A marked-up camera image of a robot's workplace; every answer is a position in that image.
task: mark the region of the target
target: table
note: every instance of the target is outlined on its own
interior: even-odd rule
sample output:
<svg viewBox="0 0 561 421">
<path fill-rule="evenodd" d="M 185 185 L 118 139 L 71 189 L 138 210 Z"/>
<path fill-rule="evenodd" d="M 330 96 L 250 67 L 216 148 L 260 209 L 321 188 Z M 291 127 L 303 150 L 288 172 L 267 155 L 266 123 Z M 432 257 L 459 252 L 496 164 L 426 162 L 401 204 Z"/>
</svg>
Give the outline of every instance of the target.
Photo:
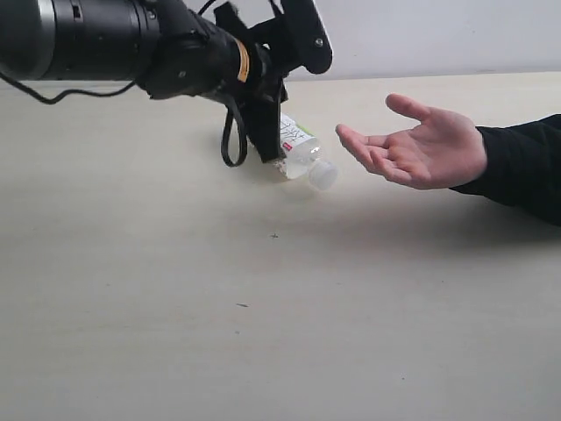
<svg viewBox="0 0 561 421">
<path fill-rule="evenodd" d="M 0 91 L 2 420 L 558 419 L 559 230 L 369 175 L 334 127 L 410 127 L 390 92 L 530 121 L 561 74 L 288 88 L 328 192 L 227 168 L 201 99 Z"/>
</svg>

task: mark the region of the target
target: bottle label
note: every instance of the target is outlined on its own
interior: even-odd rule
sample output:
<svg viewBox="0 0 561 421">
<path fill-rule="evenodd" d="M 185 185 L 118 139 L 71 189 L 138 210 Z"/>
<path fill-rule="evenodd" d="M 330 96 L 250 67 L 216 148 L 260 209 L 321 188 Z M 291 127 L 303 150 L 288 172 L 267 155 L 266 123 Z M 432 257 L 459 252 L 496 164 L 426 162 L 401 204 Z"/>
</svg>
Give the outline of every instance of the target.
<svg viewBox="0 0 561 421">
<path fill-rule="evenodd" d="M 286 153 L 314 138 L 315 136 L 299 126 L 292 118 L 284 114 L 280 115 L 280 145 Z"/>
</svg>

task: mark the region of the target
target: open palm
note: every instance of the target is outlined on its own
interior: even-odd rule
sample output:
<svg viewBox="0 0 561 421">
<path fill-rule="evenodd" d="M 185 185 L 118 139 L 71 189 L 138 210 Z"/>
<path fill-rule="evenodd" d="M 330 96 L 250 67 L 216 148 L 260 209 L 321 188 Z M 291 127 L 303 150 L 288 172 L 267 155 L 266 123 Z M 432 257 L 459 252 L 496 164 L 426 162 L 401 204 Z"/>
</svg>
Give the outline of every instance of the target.
<svg viewBox="0 0 561 421">
<path fill-rule="evenodd" d="M 396 94 L 386 103 L 392 111 L 420 124 L 411 130 L 373 136 L 345 125 L 337 127 L 343 146 L 366 170 L 414 189 L 448 189 L 483 174 L 483 137 L 468 117 Z"/>
</svg>

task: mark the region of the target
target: black sleeve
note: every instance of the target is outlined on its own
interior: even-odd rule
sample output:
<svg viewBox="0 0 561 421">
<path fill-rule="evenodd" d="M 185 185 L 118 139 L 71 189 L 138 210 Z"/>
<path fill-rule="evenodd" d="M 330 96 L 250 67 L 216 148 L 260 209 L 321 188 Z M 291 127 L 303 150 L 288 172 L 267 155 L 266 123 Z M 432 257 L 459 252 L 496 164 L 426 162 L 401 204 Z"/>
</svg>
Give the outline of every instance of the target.
<svg viewBox="0 0 561 421">
<path fill-rule="evenodd" d="M 561 115 L 508 128 L 478 129 L 487 153 L 486 172 L 453 190 L 517 206 L 561 225 Z"/>
</svg>

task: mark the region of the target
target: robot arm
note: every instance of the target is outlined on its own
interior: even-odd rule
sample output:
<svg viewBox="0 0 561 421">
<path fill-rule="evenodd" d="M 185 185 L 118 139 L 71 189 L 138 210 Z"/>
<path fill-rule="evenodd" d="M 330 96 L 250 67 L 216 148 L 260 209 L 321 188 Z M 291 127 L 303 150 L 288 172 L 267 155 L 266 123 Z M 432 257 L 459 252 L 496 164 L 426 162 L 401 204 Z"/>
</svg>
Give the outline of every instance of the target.
<svg viewBox="0 0 561 421">
<path fill-rule="evenodd" d="M 202 96 L 227 107 L 227 165 L 244 162 L 247 138 L 263 162 L 276 161 L 284 157 L 284 79 L 299 67 L 326 72 L 332 51 L 313 0 L 281 0 L 282 9 L 268 1 L 274 17 L 248 28 L 230 2 L 214 10 L 212 23 L 182 0 L 1 0 L 0 77 L 43 103 L 132 86 L 154 100 Z M 131 83 L 109 95 L 75 89 L 48 100 L 18 82 L 30 80 Z M 237 162 L 228 155 L 234 120 Z"/>
</svg>

